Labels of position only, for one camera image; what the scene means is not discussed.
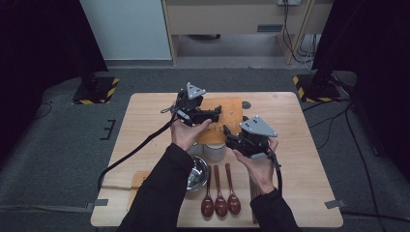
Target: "gray floor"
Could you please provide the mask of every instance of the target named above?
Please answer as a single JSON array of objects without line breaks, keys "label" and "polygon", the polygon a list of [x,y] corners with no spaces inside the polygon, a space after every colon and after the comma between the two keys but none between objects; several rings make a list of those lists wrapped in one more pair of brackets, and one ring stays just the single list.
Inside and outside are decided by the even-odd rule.
[{"label": "gray floor", "polygon": [[[72,105],[79,78],[48,89],[27,132],[0,173],[0,206],[46,205],[84,208],[98,195],[97,180],[107,166],[132,93],[176,92],[188,81],[213,92],[296,92],[292,77],[310,73],[305,64],[284,64],[275,37],[222,36],[219,40],[184,37],[176,66],[153,63],[110,67],[119,86],[108,104]],[[351,74],[338,72],[350,77]],[[312,126],[342,112],[348,101],[326,103],[305,112]],[[302,108],[312,103],[301,102]],[[387,158],[376,157],[361,121],[348,111],[368,167],[379,212],[410,218],[410,186]],[[109,140],[106,130],[116,120]],[[310,129],[336,199],[343,212],[374,214],[366,170],[348,130],[344,115]],[[89,213],[43,211],[0,212],[0,231],[94,231]],[[305,228],[305,231],[382,231],[374,217],[343,216],[338,229]],[[409,223],[383,219],[387,231],[409,231]],[[102,228],[101,231],[115,231]]]}]

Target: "power socket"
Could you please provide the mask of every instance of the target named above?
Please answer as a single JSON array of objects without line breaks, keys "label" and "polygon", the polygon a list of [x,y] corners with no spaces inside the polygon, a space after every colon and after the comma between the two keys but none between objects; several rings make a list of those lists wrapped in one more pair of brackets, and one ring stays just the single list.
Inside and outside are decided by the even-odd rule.
[{"label": "power socket", "polygon": [[[286,0],[278,0],[278,5],[284,6]],[[301,5],[301,0],[287,0],[289,6],[299,6]]]}]

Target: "brown spoon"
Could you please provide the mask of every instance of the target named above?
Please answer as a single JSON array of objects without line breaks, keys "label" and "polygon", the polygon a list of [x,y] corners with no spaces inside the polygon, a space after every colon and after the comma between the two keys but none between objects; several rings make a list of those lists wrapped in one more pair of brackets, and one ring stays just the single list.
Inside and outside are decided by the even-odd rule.
[{"label": "brown spoon", "polygon": [[226,169],[226,176],[228,177],[228,183],[229,183],[229,189],[230,189],[230,195],[228,197],[228,210],[230,213],[234,215],[238,215],[239,212],[241,212],[241,202],[239,201],[238,197],[235,195],[235,192],[233,191],[229,163],[225,165],[225,169]]},{"label": "brown spoon", "polygon": [[209,218],[214,213],[214,201],[212,200],[211,194],[209,193],[210,185],[211,185],[211,174],[212,174],[212,167],[208,165],[209,175],[208,181],[206,182],[206,196],[202,201],[201,204],[201,212],[205,218]]},{"label": "brown spoon", "polygon": [[215,212],[219,217],[225,217],[228,214],[228,205],[220,193],[220,170],[217,165],[214,165],[215,181],[217,182],[218,197],[215,200]]}]

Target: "metal bowl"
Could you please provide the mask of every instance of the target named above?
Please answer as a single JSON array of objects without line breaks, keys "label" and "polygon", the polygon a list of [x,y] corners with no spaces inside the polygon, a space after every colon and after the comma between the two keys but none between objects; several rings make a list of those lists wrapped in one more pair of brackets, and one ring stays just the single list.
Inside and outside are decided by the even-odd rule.
[{"label": "metal bowl", "polygon": [[188,177],[187,191],[196,191],[201,189],[205,186],[208,180],[208,175],[210,175],[208,165],[204,159],[197,156],[192,158],[194,166]]}]

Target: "black and yellow hazard tape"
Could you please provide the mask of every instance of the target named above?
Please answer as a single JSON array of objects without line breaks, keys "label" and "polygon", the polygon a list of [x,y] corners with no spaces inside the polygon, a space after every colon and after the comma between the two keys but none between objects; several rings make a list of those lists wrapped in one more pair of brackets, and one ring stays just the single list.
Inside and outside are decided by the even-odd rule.
[{"label": "black and yellow hazard tape", "polygon": [[101,88],[103,88],[103,93],[100,93],[101,96],[97,99],[92,98],[92,96],[86,94],[79,98],[73,99],[73,104],[95,104],[95,103],[108,103],[112,95],[117,88],[118,82],[120,81],[119,78],[99,78],[99,83]]},{"label": "black and yellow hazard tape", "polygon": [[298,76],[293,77],[293,83],[296,86],[296,90],[298,91],[299,99],[302,102],[334,102],[339,101],[340,98],[309,98],[306,96],[304,88],[299,80]]}]

